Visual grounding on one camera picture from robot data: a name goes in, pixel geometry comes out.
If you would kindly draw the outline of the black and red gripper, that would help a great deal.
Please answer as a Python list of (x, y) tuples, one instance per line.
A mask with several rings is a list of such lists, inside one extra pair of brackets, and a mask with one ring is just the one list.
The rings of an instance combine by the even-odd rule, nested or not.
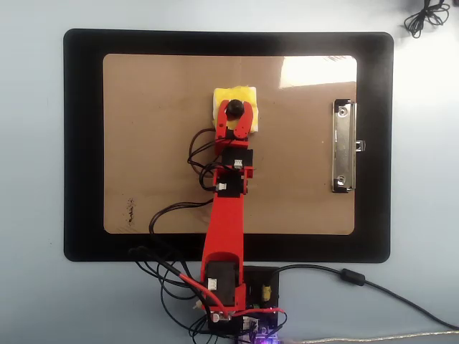
[(220, 157), (220, 162), (223, 165), (233, 168), (253, 167), (253, 150), (249, 149), (249, 142), (246, 137), (249, 135), (252, 120), (253, 110), (248, 102), (237, 101), (235, 103), (233, 116), (238, 119), (237, 125), (233, 130), (235, 137), (239, 140), (230, 140), (227, 135), (227, 106), (229, 100), (223, 100), (217, 108), (217, 116), (215, 118), (215, 153)]

